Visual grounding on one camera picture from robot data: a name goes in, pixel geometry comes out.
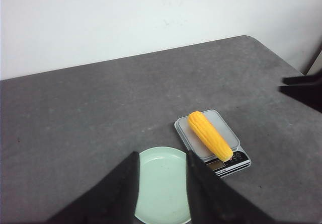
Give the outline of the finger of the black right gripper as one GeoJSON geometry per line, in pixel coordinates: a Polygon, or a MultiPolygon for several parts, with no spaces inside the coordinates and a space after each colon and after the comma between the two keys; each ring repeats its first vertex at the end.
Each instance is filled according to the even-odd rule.
{"type": "Polygon", "coordinates": [[[286,85],[314,84],[321,80],[321,74],[283,78],[286,85]]]}
{"type": "Polygon", "coordinates": [[[279,91],[321,113],[321,85],[280,86],[279,91]]]}

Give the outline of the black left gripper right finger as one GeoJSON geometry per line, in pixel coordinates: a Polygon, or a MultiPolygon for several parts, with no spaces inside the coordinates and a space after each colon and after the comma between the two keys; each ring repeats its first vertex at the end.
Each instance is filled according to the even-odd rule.
{"type": "Polygon", "coordinates": [[[192,223],[274,223],[274,219],[219,178],[197,155],[186,156],[192,223]]]}

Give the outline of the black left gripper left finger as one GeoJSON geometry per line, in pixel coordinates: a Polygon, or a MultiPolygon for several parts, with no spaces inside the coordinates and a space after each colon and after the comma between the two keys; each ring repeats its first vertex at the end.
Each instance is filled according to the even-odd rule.
{"type": "Polygon", "coordinates": [[[139,190],[139,153],[132,152],[49,223],[133,223],[139,190]]]}

